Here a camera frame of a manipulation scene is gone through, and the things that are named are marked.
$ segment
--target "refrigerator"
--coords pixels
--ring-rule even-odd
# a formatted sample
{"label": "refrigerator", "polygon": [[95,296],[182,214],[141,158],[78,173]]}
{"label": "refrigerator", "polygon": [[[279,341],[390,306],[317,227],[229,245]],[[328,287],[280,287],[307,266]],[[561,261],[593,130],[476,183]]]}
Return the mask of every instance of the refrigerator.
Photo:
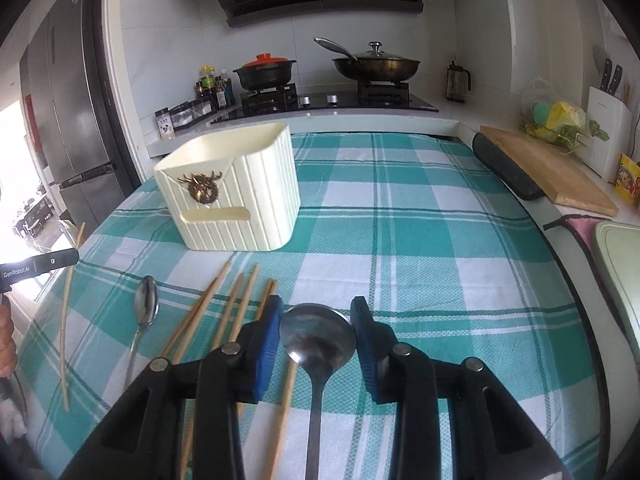
{"label": "refrigerator", "polygon": [[20,60],[37,158],[87,234],[140,185],[112,105],[100,1],[56,0]]}

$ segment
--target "person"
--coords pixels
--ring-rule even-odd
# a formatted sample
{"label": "person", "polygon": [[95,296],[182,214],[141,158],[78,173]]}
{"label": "person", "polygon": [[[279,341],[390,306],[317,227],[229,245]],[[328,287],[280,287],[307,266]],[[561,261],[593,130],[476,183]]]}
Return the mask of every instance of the person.
{"label": "person", "polygon": [[9,298],[2,295],[0,304],[0,378],[14,373],[18,364],[14,334],[14,322],[11,320],[11,303]]}

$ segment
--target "metal bolt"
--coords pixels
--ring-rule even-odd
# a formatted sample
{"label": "metal bolt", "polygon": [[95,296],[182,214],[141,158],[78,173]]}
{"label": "metal bolt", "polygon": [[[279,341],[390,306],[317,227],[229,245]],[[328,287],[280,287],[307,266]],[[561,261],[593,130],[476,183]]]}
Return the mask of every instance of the metal bolt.
{"label": "metal bolt", "polygon": [[396,355],[409,355],[411,353],[411,345],[407,343],[396,343],[393,350]]}
{"label": "metal bolt", "polygon": [[158,357],[151,361],[149,368],[151,368],[152,372],[164,372],[169,365],[169,361],[167,361],[163,357]]}
{"label": "metal bolt", "polygon": [[236,342],[224,343],[222,345],[222,353],[226,355],[236,355],[240,352],[240,345]]}
{"label": "metal bolt", "polygon": [[472,372],[479,372],[484,368],[484,363],[477,357],[470,357],[465,361],[465,366]]}

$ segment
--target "tablecloth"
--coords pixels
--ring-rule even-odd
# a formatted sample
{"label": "tablecloth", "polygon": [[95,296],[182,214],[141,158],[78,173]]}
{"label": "tablecloth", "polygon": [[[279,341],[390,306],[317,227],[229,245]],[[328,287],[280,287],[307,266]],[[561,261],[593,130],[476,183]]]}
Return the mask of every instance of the tablecloth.
{"label": "tablecloth", "polygon": [[[29,438],[44,467],[60,475],[121,394],[140,279],[155,277],[160,307],[142,337],[136,373],[231,257],[186,360],[206,354],[233,280],[260,263],[246,320],[268,277],[279,281],[286,304],[322,303],[347,316],[351,299],[362,295],[377,320],[430,357],[481,358],[575,477],[592,478],[600,414],[588,343],[558,265],[501,181],[466,146],[428,136],[309,133],[292,142],[302,206],[292,239],[278,251],[188,250],[153,180],[87,240],[70,295],[69,413],[58,371],[63,280],[19,349]],[[280,348],[264,401],[244,412],[248,479],[261,478],[285,371]],[[310,391],[299,370],[279,479],[304,477]],[[443,478],[450,478],[444,402],[440,422]],[[386,478],[393,426],[394,406],[372,403],[354,356],[324,394],[321,478]]]}

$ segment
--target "orange lid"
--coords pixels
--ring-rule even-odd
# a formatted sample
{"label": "orange lid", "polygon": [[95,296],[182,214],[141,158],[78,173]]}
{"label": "orange lid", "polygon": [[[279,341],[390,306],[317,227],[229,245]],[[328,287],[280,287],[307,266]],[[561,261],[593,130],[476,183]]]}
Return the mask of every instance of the orange lid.
{"label": "orange lid", "polygon": [[269,53],[258,54],[255,57],[254,61],[244,64],[242,68],[244,68],[245,66],[263,65],[265,63],[278,63],[281,61],[288,61],[288,59],[286,57],[271,57],[271,54]]}

